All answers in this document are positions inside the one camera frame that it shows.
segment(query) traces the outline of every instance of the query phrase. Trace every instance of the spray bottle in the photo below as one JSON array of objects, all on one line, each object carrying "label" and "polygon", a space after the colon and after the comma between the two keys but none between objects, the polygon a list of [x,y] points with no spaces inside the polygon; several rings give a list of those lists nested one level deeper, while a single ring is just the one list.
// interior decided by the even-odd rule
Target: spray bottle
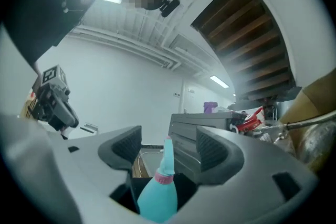
[{"label": "spray bottle", "polygon": [[146,219],[163,223],[177,212],[177,193],[174,184],[174,149],[172,139],[164,141],[163,158],[155,176],[142,190],[138,205],[140,215]]}]

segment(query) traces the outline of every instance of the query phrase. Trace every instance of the plastic bag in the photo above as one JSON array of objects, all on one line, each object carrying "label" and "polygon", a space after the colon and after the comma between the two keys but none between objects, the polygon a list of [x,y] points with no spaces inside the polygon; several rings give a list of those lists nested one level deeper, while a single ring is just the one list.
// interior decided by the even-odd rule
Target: plastic bag
[{"label": "plastic bag", "polygon": [[308,167],[318,172],[328,159],[336,137],[336,121],[313,125],[307,129],[301,140],[297,157]]},{"label": "plastic bag", "polygon": [[262,141],[273,143],[285,152],[295,156],[293,141],[288,135],[286,126],[274,120],[265,120],[262,127],[253,131],[253,136]]}]

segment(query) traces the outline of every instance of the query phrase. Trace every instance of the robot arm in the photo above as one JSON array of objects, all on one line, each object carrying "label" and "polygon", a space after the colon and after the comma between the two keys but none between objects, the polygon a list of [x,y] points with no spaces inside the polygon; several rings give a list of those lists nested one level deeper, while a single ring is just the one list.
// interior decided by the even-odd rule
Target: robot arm
[{"label": "robot arm", "polygon": [[79,120],[68,103],[69,95],[66,76],[59,65],[44,71],[36,91],[37,103],[30,110],[33,118],[48,122],[56,131],[76,128]]}]

